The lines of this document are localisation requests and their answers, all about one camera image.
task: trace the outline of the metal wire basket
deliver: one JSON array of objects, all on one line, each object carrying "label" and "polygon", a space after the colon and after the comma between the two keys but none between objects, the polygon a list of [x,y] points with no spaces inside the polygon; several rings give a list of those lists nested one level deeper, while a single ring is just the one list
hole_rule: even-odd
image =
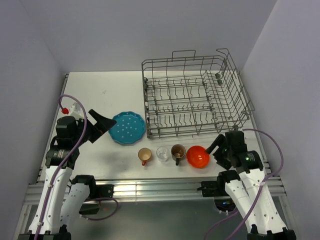
[{"label": "metal wire basket", "polygon": [[229,50],[216,51],[174,51],[171,58],[142,62],[148,138],[220,133],[249,120],[254,106]]}]

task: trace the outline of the blue plate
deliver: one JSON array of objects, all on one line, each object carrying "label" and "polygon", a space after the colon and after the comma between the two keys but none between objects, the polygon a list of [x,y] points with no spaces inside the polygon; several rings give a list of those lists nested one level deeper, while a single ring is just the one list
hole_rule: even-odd
[{"label": "blue plate", "polygon": [[133,111],[123,111],[115,115],[116,124],[109,130],[111,138],[119,144],[133,144],[145,133],[145,121]]}]

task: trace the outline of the clear glass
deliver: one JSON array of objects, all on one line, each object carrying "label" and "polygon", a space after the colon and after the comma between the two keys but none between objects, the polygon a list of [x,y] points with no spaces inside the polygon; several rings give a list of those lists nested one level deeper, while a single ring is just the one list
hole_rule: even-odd
[{"label": "clear glass", "polygon": [[169,149],[165,146],[159,147],[155,154],[158,157],[158,160],[162,163],[166,162],[171,155]]}]

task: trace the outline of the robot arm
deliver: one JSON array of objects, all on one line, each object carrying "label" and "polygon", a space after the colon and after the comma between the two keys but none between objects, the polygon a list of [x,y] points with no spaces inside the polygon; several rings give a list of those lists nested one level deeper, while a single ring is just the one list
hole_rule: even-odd
[{"label": "robot arm", "polygon": [[[67,183],[69,182],[76,160],[80,154],[79,148],[77,148],[62,165],[53,184],[50,185],[54,172],[75,146],[84,129],[84,119],[77,103],[75,103],[69,111],[64,111],[64,113],[68,113],[68,116],[61,117],[57,120],[55,127],[56,136],[52,139],[50,149],[45,156],[46,170],[44,188],[35,217],[28,229],[28,233],[20,234],[18,240],[33,240],[39,226],[41,226],[38,238],[40,240],[70,240],[71,235],[67,229],[70,230],[84,201],[88,197],[96,194],[94,177],[90,175],[78,175],[73,179],[70,194],[63,204]],[[78,146],[81,146],[88,140],[94,143],[116,124],[115,120],[103,117],[92,109],[89,113],[97,122],[93,125],[87,120],[84,137]],[[45,207],[44,219],[40,222],[40,215],[49,188],[51,188],[51,192]]]},{"label": "robot arm", "polygon": [[219,173],[218,188],[232,198],[243,218],[249,212],[262,185],[259,199],[245,222],[249,232],[248,239],[296,240],[294,231],[287,230],[278,214],[269,188],[263,182],[266,176],[263,163],[256,151],[248,151],[244,133],[230,131],[225,136],[220,134],[206,152],[210,154],[217,146],[213,156],[219,165],[227,169]]}]

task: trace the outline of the orange bowl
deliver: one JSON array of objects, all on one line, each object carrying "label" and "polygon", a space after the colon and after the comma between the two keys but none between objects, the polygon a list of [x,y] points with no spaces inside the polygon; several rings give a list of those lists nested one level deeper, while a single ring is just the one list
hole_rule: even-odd
[{"label": "orange bowl", "polygon": [[198,169],[202,169],[208,165],[210,155],[205,152],[203,146],[192,146],[186,152],[186,159],[188,163]]}]

